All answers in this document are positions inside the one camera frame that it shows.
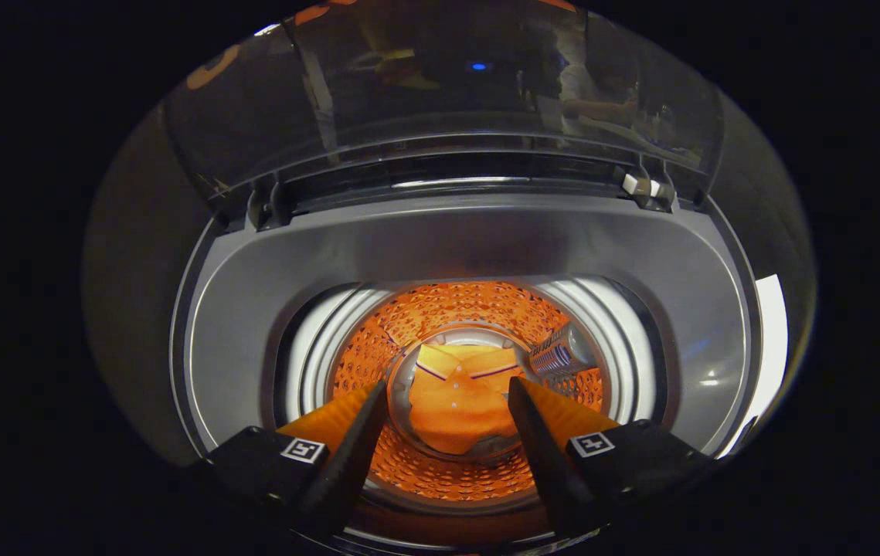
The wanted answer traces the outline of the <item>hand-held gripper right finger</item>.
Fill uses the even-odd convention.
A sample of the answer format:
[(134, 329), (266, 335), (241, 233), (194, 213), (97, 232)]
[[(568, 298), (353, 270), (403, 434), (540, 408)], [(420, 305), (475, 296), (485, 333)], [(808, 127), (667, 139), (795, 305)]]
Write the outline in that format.
[(644, 520), (719, 465), (650, 419), (620, 425), (525, 378), (511, 378), (508, 407), (559, 536)]

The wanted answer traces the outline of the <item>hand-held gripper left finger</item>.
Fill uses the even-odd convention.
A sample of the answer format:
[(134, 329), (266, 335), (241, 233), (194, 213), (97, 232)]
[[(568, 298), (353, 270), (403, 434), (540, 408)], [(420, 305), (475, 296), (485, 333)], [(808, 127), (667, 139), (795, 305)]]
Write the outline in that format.
[(322, 541), (351, 520), (387, 418), (379, 380), (277, 429), (245, 427), (189, 465), (189, 479), (238, 515)]

